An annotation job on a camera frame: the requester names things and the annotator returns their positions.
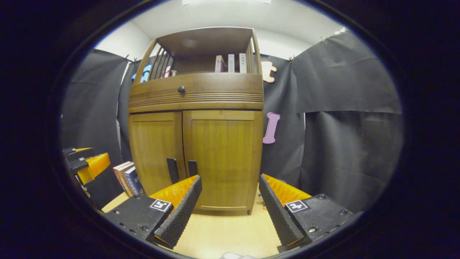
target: black fabric backdrop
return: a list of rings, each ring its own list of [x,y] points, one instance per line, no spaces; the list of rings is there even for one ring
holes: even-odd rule
[[[154,57],[150,57],[147,64],[152,64]],[[123,156],[123,161],[132,161],[131,148],[129,147],[129,138],[128,138],[128,103],[129,103],[129,92],[131,91],[132,76],[136,74],[140,60],[130,63],[128,69],[126,70],[126,75],[123,78],[120,86],[120,94],[118,96],[118,113],[117,119],[120,123],[120,145],[121,145],[121,155]]]
[[[403,143],[391,77],[349,32],[310,47],[292,67],[297,111],[305,112],[300,188],[352,212],[367,210],[388,183]]]
[[[297,82],[288,60],[262,56],[276,67],[271,72],[273,83],[264,82],[264,133],[267,131],[267,113],[281,117],[276,126],[275,143],[263,144],[260,171],[282,179],[300,188],[300,166],[304,153],[304,114],[296,112]]]
[[[66,147],[93,147],[109,153],[111,165],[86,184],[98,208],[123,192],[112,167],[123,162],[118,145],[116,106],[127,61],[112,53],[94,50],[75,71],[62,107],[61,142]]]

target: cabinet drawer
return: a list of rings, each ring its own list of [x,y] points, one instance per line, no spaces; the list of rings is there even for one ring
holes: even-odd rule
[[[184,93],[178,88],[183,86]],[[131,87],[130,113],[187,109],[254,109],[264,105],[259,74],[200,73],[151,80]]]

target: pink letter cutout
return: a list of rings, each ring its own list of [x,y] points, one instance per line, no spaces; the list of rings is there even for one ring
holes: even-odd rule
[[[281,116],[276,113],[269,112],[267,114],[268,118],[268,125],[267,125],[267,132],[265,133],[265,137],[262,140],[264,144],[272,144],[275,143],[275,130],[278,121],[280,120]]]

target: orange block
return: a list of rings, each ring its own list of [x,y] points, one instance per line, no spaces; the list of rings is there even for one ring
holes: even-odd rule
[[[85,147],[85,148],[77,148],[77,149],[75,149],[75,152],[78,152],[78,151],[81,151],[81,150],[85,150],[85,149],[90,149],[90,147]]]
[[[177,206],[179,206],[179,204],[182,202],[182,199],[185,197],[187,192],[189,192],[190,187],[192,187],[192,184],[195,182],[197,177],[198,175],[189,177],[169,187],[166,187],[163,190],[150,195],[149,197],[171,202],[174,206],[174,209],[170,213],[171,215]]]
[[[90,157],[86,159],[86,162],[88,167],[77,172],[83,184],[93,180],[110,165],[109,153]]]
[[[265,179],[267,180],[268,184],[270,185],[273,192],[276,194],[278,199],[280,200],[283,207],[286,203],[295,201],[295,200],[303,200],[310,198],[311,195],[304,193],[303,191],[290,186],[287,183],[281,182],[278,179],[275,179],[271,176],[263,174]]]

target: cabinet door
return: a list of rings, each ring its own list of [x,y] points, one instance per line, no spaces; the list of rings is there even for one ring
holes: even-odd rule
[[[252,210],[262,116],[252,111],[184,111],[185,161],[196,161],[203,185],[197,209]]]
[[[171,185],[166,158],[176,159],[179,179],[186,178],[181,112],[135,114],[128,122],[132,158],[147,195]]]

